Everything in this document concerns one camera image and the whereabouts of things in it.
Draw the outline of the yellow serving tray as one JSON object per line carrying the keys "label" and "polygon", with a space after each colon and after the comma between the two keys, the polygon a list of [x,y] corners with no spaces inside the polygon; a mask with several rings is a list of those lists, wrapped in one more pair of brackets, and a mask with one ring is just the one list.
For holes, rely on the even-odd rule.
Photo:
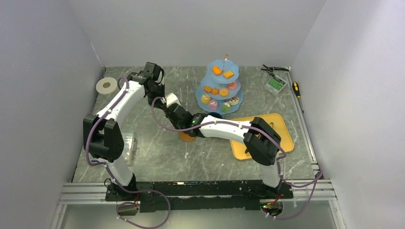
{"label": "yellow serving tray", "polygon": [[[277,113],[263,114],[263,115],[258,115],[257,117],[264,119],[268,124],[270,124],[270,123],[273,124],[272,128],[281,137],[280,146],[283,148],[283,150],[285,152],[290,152],[294,149],[294,143],[288,132],[284,119],[282,118],[282,116],[280,114],[277,114]],[[233,140],[230,141],[230,144],[231,144],[231,148],[233,151],[233,155],[236,159],[247,160],[247,159],[252,158],[249,153],[247,153],[247,154],[245,153],[246,147],[244,144],[239,143],[237,141],[233,141]]]}

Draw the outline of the round orange cookie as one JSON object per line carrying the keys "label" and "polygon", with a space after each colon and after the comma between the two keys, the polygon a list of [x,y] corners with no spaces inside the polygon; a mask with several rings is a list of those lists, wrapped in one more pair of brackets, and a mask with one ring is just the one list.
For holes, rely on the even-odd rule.
{"label": "round orange cookie", "polygon": [[226,88],[220,89],[219,90],[219,95],[222,97],[227,97],[229,95],[229,90]]}

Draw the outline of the yellow cupcake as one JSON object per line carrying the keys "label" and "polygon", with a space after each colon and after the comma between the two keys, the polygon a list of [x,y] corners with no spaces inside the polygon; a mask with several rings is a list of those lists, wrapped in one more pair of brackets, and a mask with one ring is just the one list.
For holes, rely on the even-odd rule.
{"label": "yellow cupcake", "polygon": [[203,94],[203,95],[201,96],[201,102],[202,102],[203,104],[208,104],[210,101],[211,101],[211,97],[210,97],[210,96],[208,96],[208,95],[206,95],[206,94]]}

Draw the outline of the square cracker biscuit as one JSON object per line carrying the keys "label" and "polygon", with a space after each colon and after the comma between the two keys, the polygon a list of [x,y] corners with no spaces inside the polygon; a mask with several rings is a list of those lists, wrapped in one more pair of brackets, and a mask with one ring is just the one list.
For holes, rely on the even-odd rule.
{"label": "square cracker biscuit", "polygon": [[229,70],[223,73],[224,78],[229,79],[234,76],[234,72]]}

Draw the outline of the dark orange swirl cookie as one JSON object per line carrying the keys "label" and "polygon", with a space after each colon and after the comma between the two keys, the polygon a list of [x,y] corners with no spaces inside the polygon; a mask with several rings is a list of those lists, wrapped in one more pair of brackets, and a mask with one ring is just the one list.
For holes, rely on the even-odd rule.
{"label": "dark orange swirl cookie", "polygon": [[212,88],[211,89],[211,94],[213,94],[213,95],[219,94],[219,89],[218,88]]}

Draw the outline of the blue three-tier cake stand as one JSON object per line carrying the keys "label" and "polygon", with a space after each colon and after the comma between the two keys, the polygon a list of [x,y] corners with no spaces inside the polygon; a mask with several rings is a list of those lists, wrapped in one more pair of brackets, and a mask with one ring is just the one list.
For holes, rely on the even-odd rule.
{"label": "blue three-tier cake stand", "polygon": [[[213,66],[219,66],[219,68],[222,70],[222,74],[221,75],[215,75],[212,72],[212,67]],[[226,79],[226,78],[224,78],[223,73],[226,72],[226,71],[229,71],[229,70],[234,72],[234,76],[229,78],[229,79]],[[231,114],[231,113],[236,112],[239,109],[239,107],[240,107],[240,105],[241,105],[241,103],[243,102],[243,99],[244,99],[244,95],[243,95],[243,93],[241,91],[241,84],[238,81],[239,76],[240,76],[239,67],[229,59],[228,54],[226,54],[222,59],[215,60],[215,61],[211,62],[210,64],[208,64],[205,76],[202,78],[202,80],[200,82],[200,86],[195,91],[195,96],[196,96],[197,103],[198,103],[199,107],[201,109],[203,109],[204,111],[206,111],[206,112],[217,112],[217,113],[219,113],[221,115],[226,115],[226,114]],[[220,89],[226,88],[226,85],[228,83],[233,82],[233,81],[236,81],[238,83],[238,87],[233,91],[229,90],[229,95],[227,97],[222,97],[219,94],[213,95],[211,93],[205,92],[204,89],[203,89],[203,87],[207,85],[207,86],[210,86],[211,88],[218,88],[220,90]],[[210,96],[211,100],[214,99],[214,100],[216,100],[218,102],[219,107],[218,107],[217,110],[211,111],[208,108],[208,104],[203,104],[201,102],[201,96],[203,94],[206,94],[206,95]],[[232,106],[232,110],[230,112],[228,112],[228,113],[222,112],[221,111],[222,104],[227,102],[227,99],[232,98],[235,95],[238,95],[239,98],[240,98],[239,104],[235,105],[235,106]]]}

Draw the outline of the purple cupcake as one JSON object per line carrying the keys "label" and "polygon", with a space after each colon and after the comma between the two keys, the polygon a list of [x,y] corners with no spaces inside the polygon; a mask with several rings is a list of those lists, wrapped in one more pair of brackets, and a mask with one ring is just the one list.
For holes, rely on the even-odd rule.
{"label": "purple cupcake", "polygon": [[218,104],[218,102],[217,102],[216,100],[214,100],[214,99],[212,99],[212,100],[208,103],[208,108],[209,108],[211,111],[217,110],[218,107],[219,107],[219,104]]}

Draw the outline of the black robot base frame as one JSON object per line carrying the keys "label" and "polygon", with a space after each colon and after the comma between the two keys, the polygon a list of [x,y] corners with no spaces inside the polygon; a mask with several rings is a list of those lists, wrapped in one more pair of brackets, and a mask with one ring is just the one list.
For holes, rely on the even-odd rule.
{"label": "black robot base frame", "polygon": [[162,181],[137,182],[130,193],[118,185],[106,186],[107,202],[134,202],[140,204],[140,212],[160,210],[198,210],[243,208],[258,210],[265,201],[292,199],[290,186],[280,183],[278,187],[266,186],[261,180],[228,181]]}

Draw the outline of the chocolate white sprinkled donut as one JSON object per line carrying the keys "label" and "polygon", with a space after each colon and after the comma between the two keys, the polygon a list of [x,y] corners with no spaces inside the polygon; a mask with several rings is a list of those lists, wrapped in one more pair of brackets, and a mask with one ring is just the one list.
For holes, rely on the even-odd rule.
{"label": "chocolate white sprinkled donut", "polygon": [[240,102],[240,98],[239,98],[238,95],[235,95],[234,97],[227,99],[227,103],[228,103],[230,106],[238,105],[239,102]]}

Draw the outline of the wooden coaster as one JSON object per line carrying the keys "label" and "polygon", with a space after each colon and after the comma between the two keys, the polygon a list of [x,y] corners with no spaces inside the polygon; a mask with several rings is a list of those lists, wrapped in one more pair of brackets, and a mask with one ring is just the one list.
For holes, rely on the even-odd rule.
{"label": "wooden coaster", "polygon": [[186,134],[184,132],[179,132],[179,137],[184,142],[191,142],[195,139],[195,137],[189,136],[188,134]]}

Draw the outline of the dark blue mug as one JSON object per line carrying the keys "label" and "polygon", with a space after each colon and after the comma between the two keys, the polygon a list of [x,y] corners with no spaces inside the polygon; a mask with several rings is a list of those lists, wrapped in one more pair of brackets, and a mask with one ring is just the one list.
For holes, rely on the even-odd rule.
{"label": "dark blue mug", "polygon": [[208,115],[211,115],[211,116],[213,116],[215,118],[219,118],[219,119],[223,118],[222,115],[217,112],[209,112]]}

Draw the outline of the green cupcake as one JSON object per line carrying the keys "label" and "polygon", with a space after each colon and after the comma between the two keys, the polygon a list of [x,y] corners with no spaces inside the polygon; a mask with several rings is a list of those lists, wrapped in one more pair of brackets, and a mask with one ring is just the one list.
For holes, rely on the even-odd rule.
{"label": "green cupcake", "polygon": [[232,110],[232,106],[229,102],[225,102],[222,104],[221,111],[224,113],[228,113]]}

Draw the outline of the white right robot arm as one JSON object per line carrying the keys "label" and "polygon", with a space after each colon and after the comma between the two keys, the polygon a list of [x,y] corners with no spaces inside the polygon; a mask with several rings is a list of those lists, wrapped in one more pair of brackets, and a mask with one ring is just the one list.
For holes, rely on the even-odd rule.
{"label": "white right robot arm", "polygon": [[192,115],[179,104],[172,104],[163,111],[174,126],[173,131],[184,132],[190,137],[215,137],[244,144],[251,158],[261,165],[264,194],[275,198],[281,193],[277,164],[281,136],[263,118],[238,122],[202,113]]}

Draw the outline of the pink cupcake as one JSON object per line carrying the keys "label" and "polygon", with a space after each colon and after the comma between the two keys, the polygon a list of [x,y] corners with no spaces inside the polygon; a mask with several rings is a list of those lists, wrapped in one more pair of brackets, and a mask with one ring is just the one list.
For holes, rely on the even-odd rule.
{"label": "pink cupcake", "polygon": [[227,88],[228,90],[230,90],[230,91],[235,90],[237,87],[238,87],[238,83],[237,83],[236,81],[233,81],[233,82],[228,83],[228,84],[226,85],[226,88]]}

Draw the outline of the orange fish-shaped cookie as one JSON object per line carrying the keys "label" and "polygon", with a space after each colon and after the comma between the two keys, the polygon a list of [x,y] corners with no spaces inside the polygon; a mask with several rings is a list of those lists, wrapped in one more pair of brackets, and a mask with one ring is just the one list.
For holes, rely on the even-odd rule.
{"label": "orange fish-shaped cookie", "polygon": [[212,67],[212,72],[213,72],[215,75],[221,75],[221,74],[222,74],[222,70],[219,68],[219,66],[213,66],[213,67]]}

